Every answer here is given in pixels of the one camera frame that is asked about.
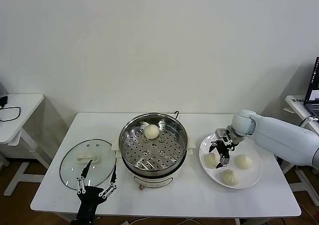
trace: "perforated steamer tray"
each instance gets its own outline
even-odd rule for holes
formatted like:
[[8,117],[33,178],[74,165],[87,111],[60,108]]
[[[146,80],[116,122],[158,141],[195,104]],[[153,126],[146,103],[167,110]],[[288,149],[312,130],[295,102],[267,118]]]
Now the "perforated steamer tray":
[[123,157],[133,166],[149,171],[166,169],[182,159],[185,141],[175,128],[160,124],[159,136],[147,139],[144,124],[133,130],[123,145]]

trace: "stainless steel steamer basket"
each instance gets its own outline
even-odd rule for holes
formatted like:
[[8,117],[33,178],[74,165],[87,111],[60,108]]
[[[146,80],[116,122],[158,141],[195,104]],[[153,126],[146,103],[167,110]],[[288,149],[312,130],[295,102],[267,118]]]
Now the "stainless steel steamer basket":
[[[149,124],[159,127],[159,136],[155,139],[144,136],[144,128]],[[136,175],[146,178],[161,178],[179,168],[186,156],[187,144],[187,133],[182,124],[160,113],[135,117],[119,136],[125,165]]]

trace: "laptop screen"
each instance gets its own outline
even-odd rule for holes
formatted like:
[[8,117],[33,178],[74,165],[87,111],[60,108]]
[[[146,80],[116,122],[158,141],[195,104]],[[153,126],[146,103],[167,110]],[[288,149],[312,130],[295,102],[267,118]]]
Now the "laptop screen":
[[313,102],[319,103],[319,57],[316,59],[313,75],[305,97],[305,104]]

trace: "laptop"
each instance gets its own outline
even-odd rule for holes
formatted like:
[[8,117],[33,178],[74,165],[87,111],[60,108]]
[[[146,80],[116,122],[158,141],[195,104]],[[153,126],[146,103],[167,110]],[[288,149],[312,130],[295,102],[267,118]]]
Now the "laptop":
[[304,106],[312,115],[319,118],[319,57],[316,59]]

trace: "wooden floor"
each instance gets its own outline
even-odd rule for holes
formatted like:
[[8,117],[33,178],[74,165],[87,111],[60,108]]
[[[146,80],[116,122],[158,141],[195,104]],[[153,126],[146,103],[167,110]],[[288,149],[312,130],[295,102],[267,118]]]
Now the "wooden floor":
[[[68,222],[59,218],[55,214],[34,212],[30,209],[30,203],[39,184],[20,183],[11,197],[3,196],[3,192],[9,184],[11,178],[20,166],[20,162],[13,162],[8,168],[0,171],[0,225],[67,225]],[[307,175],[313,187],[319,193],[319,178],[311,173],[310,168],[303,167],[302,170]],[[45,168],[40,163],[31,163],[27,173],[45,174]],[[289,183],[299,182],[293,171],[286,174]],[[315,207],[306,192],[294,193],[297,201],[304,205],[314,216],[319,208]],[[286,225],[315,225],[312,218],[302,210],[302,215],[298,218],[285,218]],[[120,225],[128,220],[132,222],[137,218],[133,217],[102,217],[95,221],[95,225]],[[184,219],[174,218],[151,218],[145,221],[134,223],[134,225],[176,225]],[[196,219],[202,225],[234,225],[233,219]],[[183,225],[194,225],[196,223],[187,221]],[[274,219],[270,225],[283,225],[281,219]]]

